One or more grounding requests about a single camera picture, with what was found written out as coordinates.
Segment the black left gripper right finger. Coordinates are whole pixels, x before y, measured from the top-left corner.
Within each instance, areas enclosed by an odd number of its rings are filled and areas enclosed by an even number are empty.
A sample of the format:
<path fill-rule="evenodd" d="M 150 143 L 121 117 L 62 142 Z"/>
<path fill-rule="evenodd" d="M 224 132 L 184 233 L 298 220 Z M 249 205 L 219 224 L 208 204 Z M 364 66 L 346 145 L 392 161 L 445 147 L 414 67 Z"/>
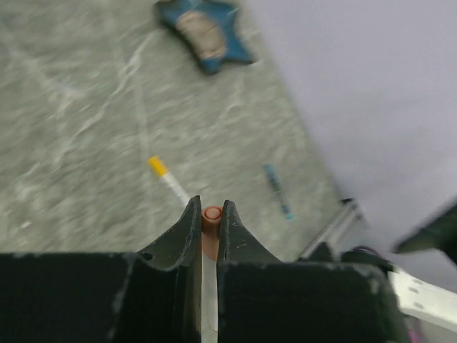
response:
<path fill-rule="evenodd" d="M 373 262 L 281 262 L 226 201 L 217 284 L 220 342 L 407 342 L 386 270 Z"/>

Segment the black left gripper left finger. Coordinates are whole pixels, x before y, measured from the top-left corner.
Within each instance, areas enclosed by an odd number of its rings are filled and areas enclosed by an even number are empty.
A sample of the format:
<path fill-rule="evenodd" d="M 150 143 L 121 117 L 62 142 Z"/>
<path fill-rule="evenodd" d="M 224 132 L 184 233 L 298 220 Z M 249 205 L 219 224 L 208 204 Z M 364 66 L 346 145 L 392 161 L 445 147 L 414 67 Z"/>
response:
<path fill-rule="evenodd" d="M 200 342 L 201 201 L 138 252 L 1 255 L 3 342 Z"/>

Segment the white marker with red end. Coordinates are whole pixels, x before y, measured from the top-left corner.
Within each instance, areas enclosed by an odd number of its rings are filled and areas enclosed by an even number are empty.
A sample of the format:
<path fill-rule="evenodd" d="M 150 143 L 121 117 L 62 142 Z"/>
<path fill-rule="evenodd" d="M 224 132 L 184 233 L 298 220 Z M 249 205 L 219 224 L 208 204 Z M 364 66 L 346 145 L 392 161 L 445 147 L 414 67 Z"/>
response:
<path fill-rule="evenodd" d="M 219 325 L 216 262 L 202 253 L 203 314 L 208 328 L 217 334 Z"/>

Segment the blue pen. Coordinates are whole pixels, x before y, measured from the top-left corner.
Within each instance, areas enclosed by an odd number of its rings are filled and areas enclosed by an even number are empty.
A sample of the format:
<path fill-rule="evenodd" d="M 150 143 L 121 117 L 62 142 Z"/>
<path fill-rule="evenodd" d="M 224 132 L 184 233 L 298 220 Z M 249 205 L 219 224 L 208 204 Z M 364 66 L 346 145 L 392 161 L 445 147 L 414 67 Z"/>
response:
<path fill-rule="evenodd" d="M 279 177 L 277 176 L 274 167 L 271 164 L 264 164 L 263 170 L 265 171 L 268 182 L 279 201 L 281 212 L 285 218 L 293 219 L 291 208 L 285 198 Z"/>

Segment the white marker with yellow end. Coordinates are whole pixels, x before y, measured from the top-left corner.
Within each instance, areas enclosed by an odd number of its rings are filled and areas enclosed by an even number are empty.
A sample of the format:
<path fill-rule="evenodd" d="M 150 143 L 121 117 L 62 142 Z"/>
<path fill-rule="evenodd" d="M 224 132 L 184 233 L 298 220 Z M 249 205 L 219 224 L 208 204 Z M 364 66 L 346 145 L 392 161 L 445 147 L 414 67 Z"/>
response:
<path fill-rule="evenodd" d="M 158 178 L 175 194 L 182 206 L 185 207 L 189 202 L 190 196 L 160 158 L 158 156 L 150 157 L 148 159 L 148 165 L 156 173 Z"/>

